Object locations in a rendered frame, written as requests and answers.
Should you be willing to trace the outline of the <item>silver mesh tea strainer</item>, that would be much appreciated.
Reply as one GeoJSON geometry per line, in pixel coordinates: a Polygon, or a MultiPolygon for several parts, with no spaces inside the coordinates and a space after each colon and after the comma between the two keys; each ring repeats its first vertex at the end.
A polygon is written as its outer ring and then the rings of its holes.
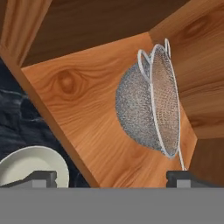
{"type": "Polygon", "coordinates": [[[185,163],[180,147],[180,103],[170,42],[140,49],[136,63],[115,91],[115,111],[125,133],[138,144],[185,163]]]}

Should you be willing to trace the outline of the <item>white bowl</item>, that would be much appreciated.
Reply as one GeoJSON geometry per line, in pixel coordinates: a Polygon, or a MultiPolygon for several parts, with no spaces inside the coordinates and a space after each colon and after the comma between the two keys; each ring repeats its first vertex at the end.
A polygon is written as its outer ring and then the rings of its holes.
{"type": "Polygon", "coordinates": [[[36,171],[56,172],[57,187],[68,188],[69,170],[65,159],[45,146],[29,146],[0,161],[0,186],[26,178],[36,171]]]}

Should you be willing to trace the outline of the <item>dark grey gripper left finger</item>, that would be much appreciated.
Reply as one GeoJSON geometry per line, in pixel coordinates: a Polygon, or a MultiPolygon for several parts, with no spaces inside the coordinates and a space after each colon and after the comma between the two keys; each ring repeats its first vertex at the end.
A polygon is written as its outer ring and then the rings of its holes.
{"type": "Polygon", "coordinates": [[[6,184],[7,188],[56,188],[56,171],[34,171],[27,177],[6,184]]]}

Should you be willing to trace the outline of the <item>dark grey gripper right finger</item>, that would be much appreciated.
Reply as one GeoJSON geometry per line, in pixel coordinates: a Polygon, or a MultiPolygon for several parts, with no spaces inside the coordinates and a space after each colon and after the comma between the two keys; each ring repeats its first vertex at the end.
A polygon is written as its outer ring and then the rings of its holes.
{"type": "Polygon", "coordinates": [[[189,171],[168,171],[166,179],[168,188],[219,188],[218,185],[196,178],[189,171]]]}

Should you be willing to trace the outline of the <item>wooden cabinet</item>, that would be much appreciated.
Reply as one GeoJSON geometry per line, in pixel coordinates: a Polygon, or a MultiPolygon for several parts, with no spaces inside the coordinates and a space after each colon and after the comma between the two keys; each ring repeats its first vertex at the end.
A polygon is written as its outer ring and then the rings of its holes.
{"type": "Polygon", "coordinates": [[[224,186],[224,0],[0,0],[0,58],[93,187],[162,187],[188,168],[224,186]],[[180,157],[130,139],[116,86],[169,40],[180,157]]]}

